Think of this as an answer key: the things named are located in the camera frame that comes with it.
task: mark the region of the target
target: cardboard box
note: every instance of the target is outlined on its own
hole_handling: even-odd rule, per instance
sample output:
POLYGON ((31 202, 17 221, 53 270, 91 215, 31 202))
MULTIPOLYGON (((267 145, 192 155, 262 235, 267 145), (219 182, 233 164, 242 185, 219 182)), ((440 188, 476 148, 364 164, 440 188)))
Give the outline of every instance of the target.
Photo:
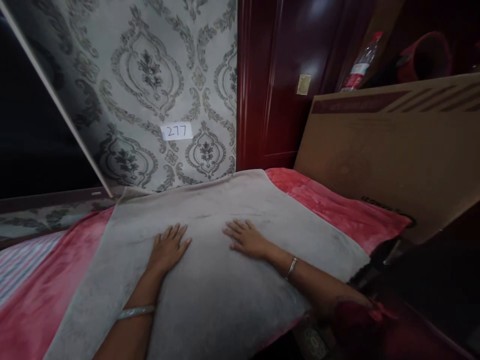
POLYGON ((294 169, 428 240, 480 200, 480 74, 316 96, 294 169))

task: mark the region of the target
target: pink blanket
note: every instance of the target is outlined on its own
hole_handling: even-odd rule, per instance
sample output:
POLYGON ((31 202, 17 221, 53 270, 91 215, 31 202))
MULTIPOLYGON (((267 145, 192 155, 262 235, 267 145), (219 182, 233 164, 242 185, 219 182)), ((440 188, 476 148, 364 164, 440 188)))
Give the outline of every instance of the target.
POLYGON ((113 211, 93 212, 73 225, 3 304, 0 359, 43 359, 113 211))
POLYGON ((404 216, 366 202, 344 198, 295 170, 271 168, 265 172, 277 188, 348 235, 368 255, 384 241, 398 236, 410 224, 404 216))
MULTIPOLYGON (((367 254, 394 238, 409 220, 345 199, 294 170, 266 171, 279 189, 356 241, 367 254)), ((0 358, 40 360, 92 260, 113 208, 83 218, 0 307, 0 358)))

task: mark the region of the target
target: wooden door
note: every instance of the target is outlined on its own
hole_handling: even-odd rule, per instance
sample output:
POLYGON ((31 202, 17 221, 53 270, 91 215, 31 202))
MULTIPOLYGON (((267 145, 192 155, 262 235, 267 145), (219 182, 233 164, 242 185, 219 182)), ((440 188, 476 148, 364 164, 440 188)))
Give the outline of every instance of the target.
POLYGON ((239 0, 237 169, 291 168, 315 95, 350 70, 375 0, 239 0), (307 95, 297 95, 301 74, 307 95))

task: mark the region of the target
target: bracelet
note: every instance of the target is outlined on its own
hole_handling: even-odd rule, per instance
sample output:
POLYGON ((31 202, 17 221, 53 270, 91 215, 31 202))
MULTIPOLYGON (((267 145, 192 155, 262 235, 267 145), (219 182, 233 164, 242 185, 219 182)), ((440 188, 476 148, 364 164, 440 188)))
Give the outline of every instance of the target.
POLYGON ((134 316, 151 314, 154 311, 155 311, 155 306, 153 305, 134 307, 131 309, 125 309, 120 311, 120 314, 118 314, 118 317, 116 319, 117 320, 128 319, 134 316))
POLYGON ((297 263, 297 258, 294 257, 293 260, 291 261, 290 270, 288 271, 288 274, 285 276, 285 279, 287 279, 287 280, 289 279, 289 276, 292 273, 292 271, 294 270, 294 267, 295 267, 296 263, 297 263))

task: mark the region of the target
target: hand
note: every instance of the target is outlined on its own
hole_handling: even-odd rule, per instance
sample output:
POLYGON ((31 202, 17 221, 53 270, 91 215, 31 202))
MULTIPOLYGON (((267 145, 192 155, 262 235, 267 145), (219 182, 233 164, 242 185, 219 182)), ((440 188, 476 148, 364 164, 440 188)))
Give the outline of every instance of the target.
POLYGON ((180 240, 185 234, 187 226, 182 226, 180 230, 179 227, 179 223, 173 228, 170 225, 163 236, 162 234, 155 236, 153 250, 145 272, 153 272, 158 276, 164 276, 177 265, 192 242, 192 239, 189 238, 180 245, 180 240))
POLYGON ((226 225, 229 228, 223 229, 223 233, 235 240, 230 244, 230 249, 248 257, 264 260, 269 248, 274 246, 259 233, 250 220, 243 223, 235 219, 233 222, 227 222, 226 225))

